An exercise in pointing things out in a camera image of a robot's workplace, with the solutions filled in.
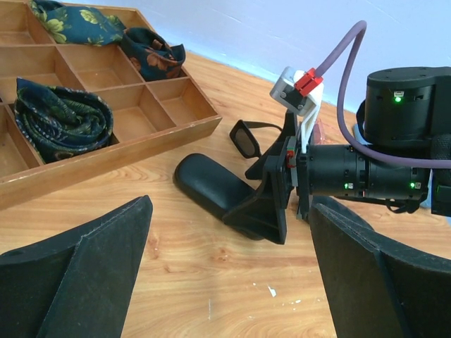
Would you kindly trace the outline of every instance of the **sunglasses lens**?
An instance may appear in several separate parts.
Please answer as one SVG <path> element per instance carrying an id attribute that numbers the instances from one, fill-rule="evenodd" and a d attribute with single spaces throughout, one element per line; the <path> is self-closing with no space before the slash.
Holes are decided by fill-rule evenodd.
<path id="1" fill-rule="evenodd" d="M 235 144 L 246 156 L 253 157 L 256 155 L 255 153 L 257 150 L 255 145 L 243 129 L 237 130 L 235 134 Z"/>

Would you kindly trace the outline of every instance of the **dark green cloth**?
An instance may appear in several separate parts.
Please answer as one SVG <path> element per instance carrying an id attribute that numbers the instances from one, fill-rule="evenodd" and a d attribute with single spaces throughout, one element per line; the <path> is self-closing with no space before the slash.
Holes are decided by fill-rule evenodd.
<path id="1" fill-rule="evenodd" d="M 146 81 L 179 77 L 186 58 L 182 44 L 169 46 L 157 33 L 142 27 L 125 30 L 121 49 Z"/>
<path id="2" fill-rule="evenodd" d="M 113 113 L 99 96 L 17 79 L 16 124 L 45 163 L 109 145 Z"/>
<path id="3" fill-rule="evenodd" d="M 58 44 L 119 43 L 125 29 L 117 16 L 105 16 L 94 7 L 32 0 L 30 8 Z"/>

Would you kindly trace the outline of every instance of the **cable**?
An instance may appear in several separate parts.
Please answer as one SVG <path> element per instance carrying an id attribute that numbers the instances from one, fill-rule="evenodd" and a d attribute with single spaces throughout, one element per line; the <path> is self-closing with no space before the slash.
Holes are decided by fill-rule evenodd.
<path id="1" fill-rule="evenodd" d="M 390 163 L 393 165 L 401 165 L 404 167 L 413 168 L 430 168 L 430 169 L 451 169 L 451 160 L 426 160 L 417 158 L 405 158 L 398 156 L 391 156 L 387 154 L 382 154 L 377 151 L 371 150 L 358 142 L 352 134 L 349 132 L 345 122 L 345 93 L 347 82 L 350 78 L 352 65 L 354 64 L 355 58 L 359 51 L 360 44 L 364 38 L 366 32 L 366 21 L 361 20 L 356 23 L 350 31 L 342 38 L 340 43 L 332 50 L 328 57 L 323 61 L 321 65 L 316 69 L 315 76 L 322 77 L 323 74 L 334 64 L 341 53 L 349 46 L 352 40 L 354 44 L 352 45 L 351 52 L 346 62 L 345 70 L 343 71 L 340 88 L 338 90 L 338 100 L 337 100 L 337 121 L 338 127 L 346 139 L 346 141 L 353 146 L 360 153 L 374 158 L 378 161 L 385 163 Z"/>

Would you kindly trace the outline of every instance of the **white paint chip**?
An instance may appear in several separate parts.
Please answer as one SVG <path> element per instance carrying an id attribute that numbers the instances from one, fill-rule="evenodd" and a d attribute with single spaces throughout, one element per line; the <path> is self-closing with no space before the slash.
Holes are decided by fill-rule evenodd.
<path id="1" fill-rule="evenodd" d="M 275 289 L 273 289 L 273 288 L 270 287 L 269 285 L 268 285 L 268 290 L 270 291 L 272 297 L 277 296 L 277 292 L 275 291 Z"/>

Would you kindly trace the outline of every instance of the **wooden table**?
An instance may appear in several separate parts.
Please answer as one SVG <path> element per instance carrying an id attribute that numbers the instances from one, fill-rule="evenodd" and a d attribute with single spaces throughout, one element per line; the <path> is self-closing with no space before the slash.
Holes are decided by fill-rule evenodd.
<path id="1" fill-rule="evenodd" d="M 240 118 L 282 125 L 285 112 L 269 96 L 271 83 L 192 54 L 186 67 L 223 116 L 212 136 L 0 212 L 0 252 L 148 194 L 154 214 L 124 337 L 334 337 L 309 227 L 295 219 L 295 194 L 287 210 L 286 245 L 278 246 L 241 237 L 174 187 L 175 167 L 193 152 L 243 178 L 252 160 L 234 148 L 230 129 Z M 319 117 L 326 141 L 343 143 L 334 108 L 324 104 Z M 348 114 L 347 121 L 351 127 L 355 116 Z M 264 147 L 276 137 L 267 130 L 256 135 Z M 395 215 L 384 206 L 347 205 L 377 231 L 451 258 L 444 218 L 425 210 Z"/>

